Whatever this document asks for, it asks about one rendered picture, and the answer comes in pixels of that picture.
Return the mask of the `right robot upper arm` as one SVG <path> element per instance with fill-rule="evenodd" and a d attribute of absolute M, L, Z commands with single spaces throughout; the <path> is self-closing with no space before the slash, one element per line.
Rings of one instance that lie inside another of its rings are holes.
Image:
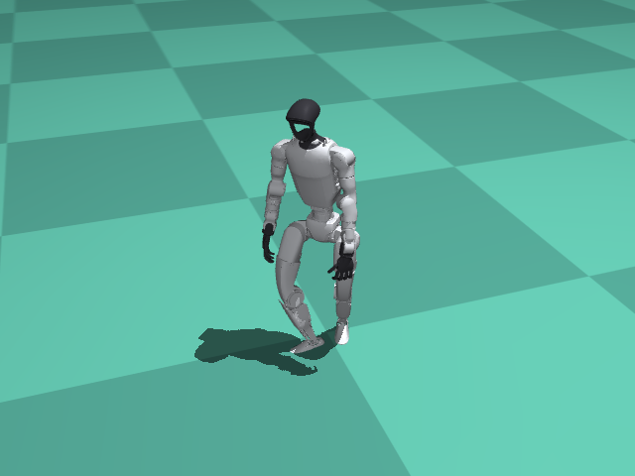
<path fill-rule="evenodd" d="M 278 142 L 271 150 L 271 188 L 270 195 L 273 196 L 284 196 L 284 192 L 286 190 L 286 183 L 283 182 L 286 168 L 287 168 L 287 159 L 285 156 L 286 148 L 291 139 L 284 139 Z"/>

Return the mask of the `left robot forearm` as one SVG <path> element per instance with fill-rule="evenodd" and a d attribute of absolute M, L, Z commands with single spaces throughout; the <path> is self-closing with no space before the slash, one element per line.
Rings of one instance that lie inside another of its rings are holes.
<path fill-rule="evenodd" d="M 342 213 L 340 214 L 341 220 L 341 242 L 343 242 L 344 249 L 343 254 L 352 254 L 354 252 L 354 242 L 356 239 L 355 234 L 355 221 L 357 220 L 357 208 L 355 201 L 352 198 L 346 198 L 342 204 Z"/>

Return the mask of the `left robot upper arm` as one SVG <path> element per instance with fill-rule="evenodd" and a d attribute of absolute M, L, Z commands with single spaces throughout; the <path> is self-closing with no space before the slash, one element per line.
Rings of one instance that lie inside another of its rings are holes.
<path fill-rule="evenodd" d="M 337 168 L 339 185 L 343 190 L 336 200 L 336 206 L 342 210 L 341 204 L 346 198 L 352 198 L 357 202 L 355 183 L 355 155 L 347 148 L 333 146 L 330 150 L 330 158 L 333 166 Z"/>

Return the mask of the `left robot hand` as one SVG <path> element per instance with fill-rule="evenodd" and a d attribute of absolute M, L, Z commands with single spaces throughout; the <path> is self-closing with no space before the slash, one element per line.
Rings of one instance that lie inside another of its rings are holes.
<path fill-rule="evenodd" d="M 355 248 L 355 245 L 354 245 L 354 248 Z M 337 269 L 335 276 L 332 277 L 333 280 L 338 280 L 338 281 L 341 281 L 342 279 L 347 280 L 347 277 L 351 279 L 353 275 L 353 261 L 351 257 L 353 257 L 354 252 L 352 254 L 343 254 L 343 249 L 344 249 L 344 245 L 343 245 L 343 242 L 341 242 L 340 248 L 339 248 L 340 257 L 337 259 L 337 263 L 331 269 L 327 271 L 328 273 L 331 273 L 335 268 Z M 349 271 L 349 275 L 348 275 L 348 271 Z M 339 272 L 340 272 L 340 276 L 338 277 Z"/>

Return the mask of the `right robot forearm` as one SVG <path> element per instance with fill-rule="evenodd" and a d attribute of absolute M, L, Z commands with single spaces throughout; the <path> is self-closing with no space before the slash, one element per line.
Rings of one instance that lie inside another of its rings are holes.
<path fill-rule="evenodd" d="M 268 184 L 267 196 L 266 196 L 266 208 L 265 208 L 265 221 L 263 224 L 263 228 L 265 230 L 265 226 L 267 223 L 273 224 L 275 231 L 277 226 L 277 219 L 279 216 L 279 207 L 281 204 L 282 197 L 270 195 L 271 181 Z"/>

